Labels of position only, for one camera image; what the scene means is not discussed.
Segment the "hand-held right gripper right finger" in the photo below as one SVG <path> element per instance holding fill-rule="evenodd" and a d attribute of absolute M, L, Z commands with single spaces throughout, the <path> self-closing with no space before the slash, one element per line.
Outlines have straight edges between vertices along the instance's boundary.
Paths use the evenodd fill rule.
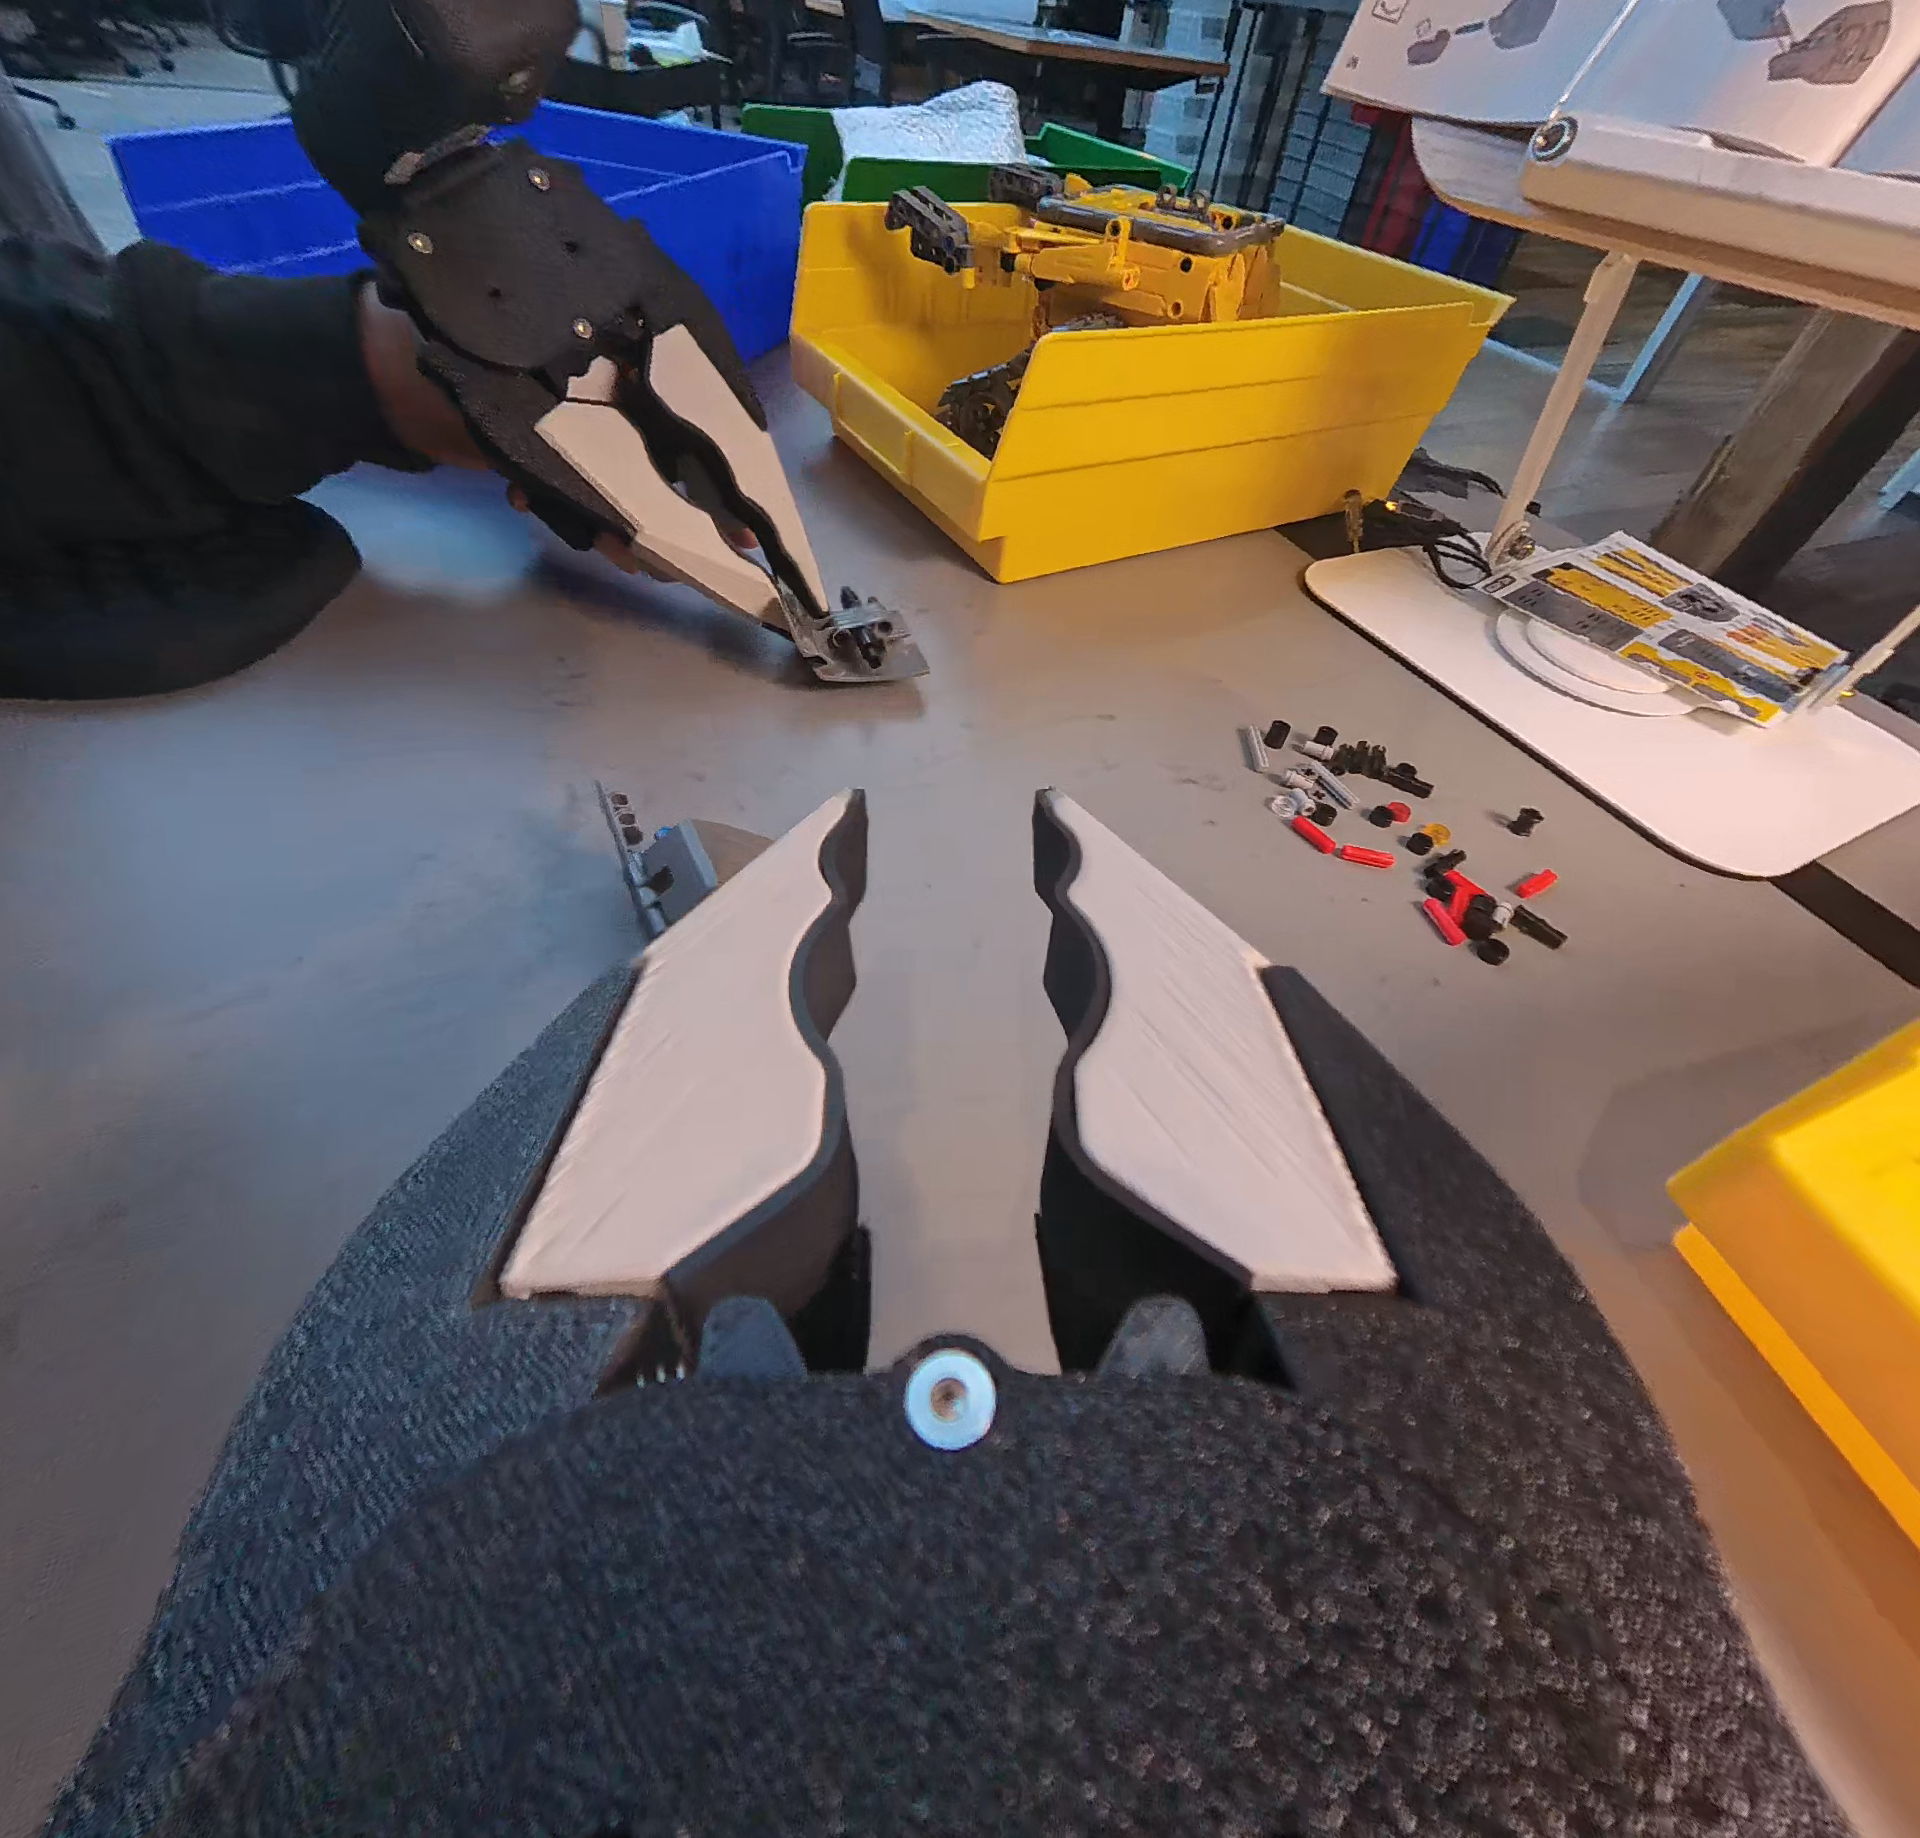
<path fill-rule="evenodd" d="M 1063 790 L 1030 825 L 1072 1171 L 1251 1294 L 1392 1291 L 1268 959 Z"/>

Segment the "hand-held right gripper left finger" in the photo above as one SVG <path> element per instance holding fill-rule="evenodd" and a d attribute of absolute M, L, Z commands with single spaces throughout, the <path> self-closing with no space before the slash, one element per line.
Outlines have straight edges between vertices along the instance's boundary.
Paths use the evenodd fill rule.
<path fill-rule="evenodd" d="M 814 1298 L 857 1234 L 843 1076 L 868 804 L 828 795 L 644 942 L 496 1265 L 504 1298 Z"/>

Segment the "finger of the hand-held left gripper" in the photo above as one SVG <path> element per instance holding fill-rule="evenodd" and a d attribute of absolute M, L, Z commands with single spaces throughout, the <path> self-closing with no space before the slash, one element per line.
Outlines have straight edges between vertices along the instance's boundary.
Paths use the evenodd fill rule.
<path fill-rule="evenodd" d="M 646 334 L 641 384 L 676 457 L 691 459 L 729 518 L 757 531 L 803 612 L 825 618 L 825 577 L 751 388 L 736 390 L 683 323 Z"/>
<path fill-rule="evenodd" d="M 736 549 L 708 509 L 659 476 L 643 434 L 619 410 L 564 401 L 534 430 L 661 571 L 758 625 L 786 625 L 766 568 Z"/>

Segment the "grey toy plate assembly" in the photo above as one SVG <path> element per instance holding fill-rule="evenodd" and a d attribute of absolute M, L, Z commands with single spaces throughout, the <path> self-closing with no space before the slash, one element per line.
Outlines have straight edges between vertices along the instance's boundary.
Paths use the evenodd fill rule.
<path fill-rule="evenodd" d="M 786 633 L 819 682 L 897 682 L 930 670 L 908 625 L 876 597 L 842 587 L 837 603 L 814 612 L 786 582 L 776 587 Z"/>

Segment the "large grey toy part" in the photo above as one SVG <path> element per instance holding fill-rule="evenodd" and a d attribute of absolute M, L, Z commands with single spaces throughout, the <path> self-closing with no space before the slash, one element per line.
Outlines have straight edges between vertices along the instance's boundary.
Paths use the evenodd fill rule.
<path fill-rule="evenodd" d="M 648 842 L 646 834 L 637 822 L 626 795 L 611 792 L 600 779 L 596 779 L 596 795 L 600 798 L 602 819 L 607 821 L 611 838 L 615 842 L 622 883 L 626 884 L 629 903 L 633 906 L 641 940 L 652 942 L 653 938 L 661 936 L 668 926 L 661 906 L 661 893 L 658 891 L 644 863 L 644 850 Z"/>

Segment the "pile of small toy pieces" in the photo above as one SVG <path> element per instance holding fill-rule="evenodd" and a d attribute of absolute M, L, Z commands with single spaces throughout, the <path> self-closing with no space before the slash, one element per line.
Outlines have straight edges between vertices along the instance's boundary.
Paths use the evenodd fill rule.
<path fill-rule="evenodd" d="M 1233 745 L 1283 834 L 1317 857 L 1395 884 L 1441 946 L 1501 967 L 1524 946 L 1558 953 L 1569 933 L 1542 912 L 1560 871 L 1480 871 L 1452 822 L 1432 810 L 1433 781 L 1380 741 L 1332 723 L 1241 723 Z"/>

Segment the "yellow plastic bin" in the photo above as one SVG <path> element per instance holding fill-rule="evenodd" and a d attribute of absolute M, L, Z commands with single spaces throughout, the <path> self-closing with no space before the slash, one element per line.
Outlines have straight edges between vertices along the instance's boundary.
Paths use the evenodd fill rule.
<path fill-rule="evenodd" d="M 1510 307 L 1501 289 L 1282 225 L 1239 314 L 1037 334 L 1017 213 L 966 203 L 974 273 L 876 202 L 803 213 L 790 365 L 836 440 L 997 582 L 1380 499 Z"/>
<path fill-rule="evenodd" d="M 1667 1181 L 1673 1248 L 1917 1537 L 1917 1027 Z"/>

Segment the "person's left forearm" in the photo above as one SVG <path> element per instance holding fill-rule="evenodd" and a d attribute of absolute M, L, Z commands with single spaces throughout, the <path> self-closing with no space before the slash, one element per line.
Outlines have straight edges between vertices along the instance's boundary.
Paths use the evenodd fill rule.
<path fill-rule="evenodd" d="M 423 467 L 367 369 L 368 285 L 4 237 L 4 698 L 195 689 L 341 595 L 357 549 L 307 494 Z"/>

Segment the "grey desk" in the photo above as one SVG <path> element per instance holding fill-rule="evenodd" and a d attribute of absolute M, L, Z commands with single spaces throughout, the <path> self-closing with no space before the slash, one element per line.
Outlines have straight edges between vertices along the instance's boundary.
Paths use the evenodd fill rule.
<path fill-rule="evenodd" d="M 1686 865 L 1324 612 L 1275 531 L 999 587 L 757 365 L 836 580 L 930 672 L 825 689 L 706 603 L 548 570 L 492 487 L 323 490 L 363 575 L 151 702 L 4 710 L 4 1833 L 102 1719 L 271 1345 L 392 1181 L 633 946 L 596 779 L 777 834 L 870 802 L 837 1027 L 886 1362 L 1056 1367 L 1033 1245 L 1063 1032 L 1037 789 L 1299 967 L 1532 1207 L 1681 1452 L 1859 1833 L 1915 1833 L 1915 1548 L 1669 1246 L 1667 1178 L 1915 1016 L 1797 897 Z M 1501 967 L 1288 838 L 1241 723 L 1414 761 L 1480 871 L 1560 871 Z"/>

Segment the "person's left hand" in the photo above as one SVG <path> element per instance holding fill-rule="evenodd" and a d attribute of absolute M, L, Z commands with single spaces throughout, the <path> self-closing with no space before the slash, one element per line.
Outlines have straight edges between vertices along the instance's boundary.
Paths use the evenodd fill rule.
<path fill-rule="evenodd" d="M 484 457 L 484 445 L 466 433 L 466 424 L 450 396 L 419 369 L 419 331 L 399 308 L 382 303 L 382 293 L 362 279 L 355 289 L 359 356 L 375 390 L 375 402 L 387 428 L 411 455 L 433 464 L 502 474 Z M 760 546 L 751 531 L 731 523 L 719 526 L 741 554 L 757 557 Z M 668 578 L 659 560 L 638 553 L 622 533 L 602 533 L 593 546 L 602 560 L 628 575 Z"/>

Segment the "blue plastic bin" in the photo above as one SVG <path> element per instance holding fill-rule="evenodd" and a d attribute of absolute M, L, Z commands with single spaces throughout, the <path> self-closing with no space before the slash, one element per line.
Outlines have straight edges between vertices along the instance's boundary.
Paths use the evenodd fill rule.
<path fill-rule="evenodd" d="M 539 104 L 519 129 L 641 221 L 746 360 L 789 334 L 803 222 L 803 146 L 736 131 Z M 359 273 L 357 221 L 302 153 L 287 113 L 106 140 L 136 232 L 223 273 Z"/>

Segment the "yellow toy robot vehicle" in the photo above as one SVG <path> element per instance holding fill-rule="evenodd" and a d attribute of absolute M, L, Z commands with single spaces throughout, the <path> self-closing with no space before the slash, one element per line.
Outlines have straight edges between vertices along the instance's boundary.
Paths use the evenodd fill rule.
<path fill-rule="evenodd" d="M 932 417 L 994 459 L 1044 336 L 1226 323 L 1258 293 L 1283 219 L 1174 186 L 1094 186 L 1035 164 L 990 170 L 990 206 L 964 209 L 926 184 L 892 193 L 883 222 L 914 261 L 960 289 L 1008 293 L 1026 323 L 1011 356 L 953 375 Z"/>

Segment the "green plastic bin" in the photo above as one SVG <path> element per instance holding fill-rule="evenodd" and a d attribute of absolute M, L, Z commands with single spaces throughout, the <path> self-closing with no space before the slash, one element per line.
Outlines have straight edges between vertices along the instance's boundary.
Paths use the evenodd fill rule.
<path fill-rule="evenodd" d="M 738 129 L 751 138 L 803 148 L 803 206 L 825 199 L 879 202 L 897 189 L 930 184 L 937 193 L 979 199 L 987 193 L 990 161 L 958 156 L 947 148 L 908 155 L 897 148 L 847 155 L 839 113 L 825 104 L 776 104 L 751 100 L 738 109 Z M 1152 153 L 1103 142 L 1092 133 L 1045 122 L 1024 138 L 1021 162 L 1078 173 L 1092 186 L 1128 184 L 1148 190 L 1186 190 L 1189 168 Z"/>

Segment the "wooden table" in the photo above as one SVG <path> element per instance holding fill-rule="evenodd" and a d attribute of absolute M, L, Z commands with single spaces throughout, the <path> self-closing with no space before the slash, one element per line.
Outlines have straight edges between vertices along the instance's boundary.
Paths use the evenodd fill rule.
<path fill-rule="evenodd" d="M 908 6 L 899 24 L 933 36 L 955 39 L 972 49 L 990 49 L 1002 64 L 1084 79 L 1094 100 L 1094 138 L 1119 143 L 1124 104 L 1133 94 L 1156 94 L 1184 83 L 1222 81 L 1227 59 L 1189 52 L 1131 45 L 1102 34 L 1020 26 L 970 15 Z"/>

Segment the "white wooden book stand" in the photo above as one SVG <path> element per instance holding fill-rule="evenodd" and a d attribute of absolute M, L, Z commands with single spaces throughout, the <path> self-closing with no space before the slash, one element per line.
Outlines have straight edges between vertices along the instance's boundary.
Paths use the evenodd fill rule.
<path fill-rule="evenodd" d="M 1416 118 L 1414 155 L 1455 209 L 1592 247 L 1601 259 L 1545 410 L 1485 540 L 1524 580 L 1526 509 L 1570 424 L 1634 268 L 1656 261 L 1915 330 L 1915 181 L 1717 146 L 1702 133 L 1555 113 L 1528 140 Z M 1839 702 L 1890 651 L 1814 677 L 1765 727 L 1684 695 L 1414 549 L 1308 563 L 1304 592 L 1651 842 L 1765 881 L 1915 807 L 1915 747 Z"/>

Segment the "yellow sticker sheet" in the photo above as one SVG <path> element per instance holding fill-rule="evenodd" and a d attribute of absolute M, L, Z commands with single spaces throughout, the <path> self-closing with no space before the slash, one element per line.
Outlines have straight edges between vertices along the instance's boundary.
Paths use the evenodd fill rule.
<path fill-rule="evenodd" d="M 1510 661 L 1620 716 L 1697 710 L 1769 729 L 1816 707 L 1852 668 L 1813 630 L 1623 531 L 1510 557 L 1478 593 Z"/>

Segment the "white instruction booklet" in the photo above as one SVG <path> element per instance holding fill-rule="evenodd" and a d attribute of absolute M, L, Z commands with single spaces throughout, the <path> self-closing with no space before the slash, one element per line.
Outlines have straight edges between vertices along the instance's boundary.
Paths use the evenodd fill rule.
<path fill-rule="evenodd" d="M 1917 0 L 1360 0 L 1321 89 L 1493 129 L 1597 113 L 1914 179 L 1915 71 Z"/>

